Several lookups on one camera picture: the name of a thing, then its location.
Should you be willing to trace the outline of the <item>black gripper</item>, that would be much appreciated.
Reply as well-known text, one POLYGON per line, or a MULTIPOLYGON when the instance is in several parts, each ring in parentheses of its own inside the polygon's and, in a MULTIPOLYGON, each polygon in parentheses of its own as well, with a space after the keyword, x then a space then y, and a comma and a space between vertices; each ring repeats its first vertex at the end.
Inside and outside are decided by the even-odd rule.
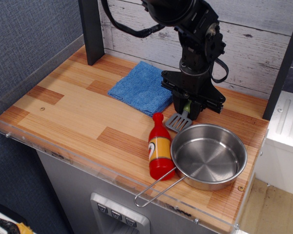
POLYGON ((212 76, 212 68, 201 74, 187 74, 183 70, 163 71, 162 86, 172 93, 174 109, 178 114, 183 112, 188 100, 190 104, 190 119, 197 120, 199 114, 209 108, 220 113, 226 98, 214 87, 212 82, 218 83, 212 76))

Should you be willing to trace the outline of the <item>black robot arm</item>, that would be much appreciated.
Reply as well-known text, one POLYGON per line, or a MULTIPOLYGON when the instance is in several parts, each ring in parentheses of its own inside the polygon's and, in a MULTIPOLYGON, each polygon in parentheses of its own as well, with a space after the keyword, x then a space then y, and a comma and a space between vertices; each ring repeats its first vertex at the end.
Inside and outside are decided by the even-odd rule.
POLYGON ((173 27, 178 32, 182 46, 180 70, 163 71, 162 86, 171 90, 174 109, 181 114, 187 102, 190 102, 191 120, 206 108, 220 113, 225 97, 214 87, 227 79, 215 79, 212 75, 215 64, 226 73, 228 66, 219 59, 224 54, 226 44, 220 33, 218 15, 204 0, 144 0, 142 6, 157 22, 153 27, 135 31, 117 22, 103 0, 103 9, 112 25, 132 36, 146 38, 165 27, 173 27))

